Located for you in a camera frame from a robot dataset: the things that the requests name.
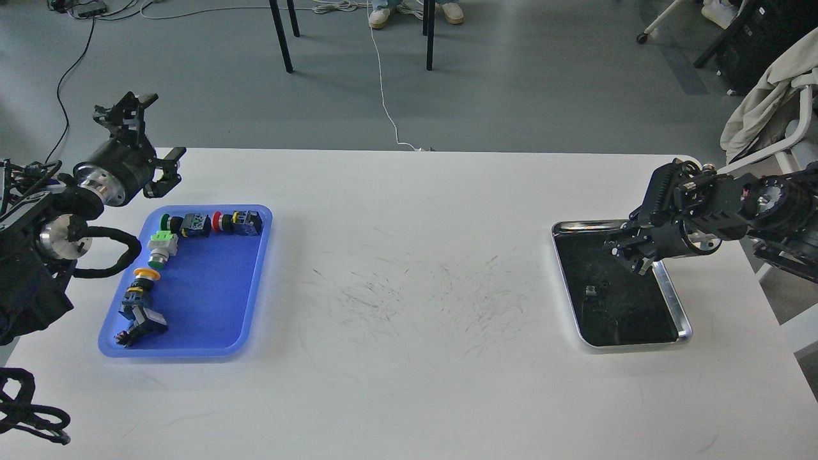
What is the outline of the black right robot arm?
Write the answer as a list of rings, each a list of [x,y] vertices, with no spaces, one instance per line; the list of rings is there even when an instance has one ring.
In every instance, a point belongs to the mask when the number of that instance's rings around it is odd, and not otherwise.
[[[604,248],[643,275],[666,258],[704,256],[722,242],[754,239],[754,256],[816,281],[816,163],[758,178],[673,160],[652,172],[643,202]]]

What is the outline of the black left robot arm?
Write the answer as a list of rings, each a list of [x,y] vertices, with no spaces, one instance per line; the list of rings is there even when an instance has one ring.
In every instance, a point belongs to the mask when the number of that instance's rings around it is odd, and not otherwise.
[[[95,107],[110,136],[85,161],[62,174],[61,161],[2,161],[1,341],[43,331],[73,309],[71,279],[107,279],[137,259],[141,244],[117,228],[93,226],[106,206],[137,194],[161,198],[181,181],[186,148],[156,155],[145,110],[158,96],[129,91],[113,107]]]

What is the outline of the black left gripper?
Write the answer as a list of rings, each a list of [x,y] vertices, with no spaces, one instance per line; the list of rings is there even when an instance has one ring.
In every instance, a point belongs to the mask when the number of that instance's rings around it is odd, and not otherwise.
[[[93,120],[108,129],[110,139],[73,167],[73,178],[106,206],[126,206],[142,191],[146,198],[162,198],[182,181],[178,168],[187,148],[170,149],[158,159],[154,146],[145,141],[145,110],[157,100],[157,93],[129,91],[111,108],[95,107]],[[157,169],[162,175],[153,180]]]

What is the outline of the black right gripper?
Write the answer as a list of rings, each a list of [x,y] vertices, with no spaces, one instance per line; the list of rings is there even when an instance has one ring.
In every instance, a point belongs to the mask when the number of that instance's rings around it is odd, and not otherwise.
[[[646,275],[656,260],[706,256],[720,248],[722,239],[687,227],[683,220],[653,227],[622,225],[607,232],[603,247],[631,273]]]

